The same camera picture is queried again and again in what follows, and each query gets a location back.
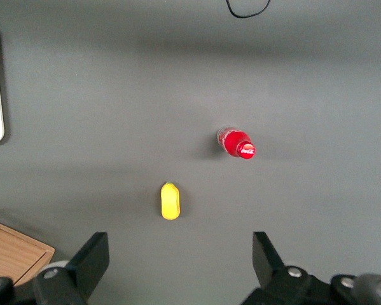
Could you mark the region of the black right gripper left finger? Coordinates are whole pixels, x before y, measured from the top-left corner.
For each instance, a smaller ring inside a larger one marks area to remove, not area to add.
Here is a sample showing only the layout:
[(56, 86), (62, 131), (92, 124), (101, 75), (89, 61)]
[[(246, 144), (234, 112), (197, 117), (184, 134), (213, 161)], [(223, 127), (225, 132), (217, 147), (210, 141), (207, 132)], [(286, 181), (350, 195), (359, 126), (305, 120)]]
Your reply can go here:
[(96, 232), (61, 266), (44, 269), (33, 279), (37, 304), (87, 304), (109, 266), (106, 232)]

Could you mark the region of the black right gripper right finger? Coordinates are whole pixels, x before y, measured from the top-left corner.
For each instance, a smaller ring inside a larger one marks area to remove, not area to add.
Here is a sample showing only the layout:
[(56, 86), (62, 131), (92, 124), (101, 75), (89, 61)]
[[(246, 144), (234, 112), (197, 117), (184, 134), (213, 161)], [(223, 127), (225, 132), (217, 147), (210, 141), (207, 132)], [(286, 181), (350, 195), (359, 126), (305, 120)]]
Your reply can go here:
[(268, 235), (253, 233), (253, 268), (259, 287), (243, 304), (320, 304), (314, 277), (302, 268), (283, 263)]

